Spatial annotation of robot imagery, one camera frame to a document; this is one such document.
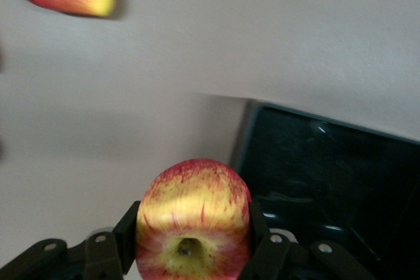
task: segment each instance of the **metal bolt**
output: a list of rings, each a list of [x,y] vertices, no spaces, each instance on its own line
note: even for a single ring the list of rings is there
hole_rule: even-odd
[[[331,254],[333,252],[333,249],[328,244],[319,244],[318,249],[322,251],[324,254]]]
[[[56,244],[56,243],[51,243],[51,244],[45,245],[45,246],[44,246],[44,250],[45,250],[46,252],[48,252],[49,250],[53,250],[53,249],[55,249],[56,247],[57,247],[57,244]]]
[[[270,236],[270,240],[273,243],[281,243],[283,241],[282,237],[280,235],[278,235],[278,234],[272,234]]]
[[[96,239],[94,239],[95,242],[100,243],[106,240],[106,236],[105,235],[99,235],[96,237]]]

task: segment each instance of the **beige wall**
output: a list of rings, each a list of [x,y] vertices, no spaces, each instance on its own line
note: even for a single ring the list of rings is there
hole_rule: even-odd
[[[227,162],[244,98],[420,140],[420,0],[0,8],[0,266],[114,225],[176,162]]]

